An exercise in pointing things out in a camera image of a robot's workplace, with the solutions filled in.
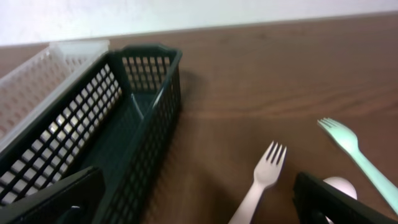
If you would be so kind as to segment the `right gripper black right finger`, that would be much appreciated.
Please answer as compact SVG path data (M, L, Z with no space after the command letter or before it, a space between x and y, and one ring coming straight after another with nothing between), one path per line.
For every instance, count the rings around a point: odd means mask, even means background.
M397 224L307 172L297 174L293 190L301 224Z

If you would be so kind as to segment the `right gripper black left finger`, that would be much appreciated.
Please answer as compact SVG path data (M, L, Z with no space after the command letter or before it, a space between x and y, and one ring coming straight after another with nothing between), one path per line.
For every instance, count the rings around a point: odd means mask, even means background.
M103 172L88 167L1 209L1 223L91 223L105 193Z

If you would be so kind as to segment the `white plastic spoon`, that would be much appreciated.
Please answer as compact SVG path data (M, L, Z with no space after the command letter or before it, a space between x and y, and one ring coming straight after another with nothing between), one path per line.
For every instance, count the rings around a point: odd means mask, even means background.
M346 195L349 195L351 198L357 200L357 191L354 188L353 184L348 180L342 177L329 177L323 180L325 183L333 186L334 188L342 191Z

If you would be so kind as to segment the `white plastic fork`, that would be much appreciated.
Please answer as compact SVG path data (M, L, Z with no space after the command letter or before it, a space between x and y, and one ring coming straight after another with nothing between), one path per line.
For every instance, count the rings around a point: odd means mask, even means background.
M253 183L229 224L250 223L263 192L272 187L282 170L287 146L272 141L254 168Z

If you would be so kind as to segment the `mint green plastic fork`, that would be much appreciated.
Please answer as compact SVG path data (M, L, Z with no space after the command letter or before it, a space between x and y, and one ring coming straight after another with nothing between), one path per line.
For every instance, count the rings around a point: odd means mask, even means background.
M357 135L349 127L331 118L318 119L317 124L350 156L397 214L397 187L360 151Z

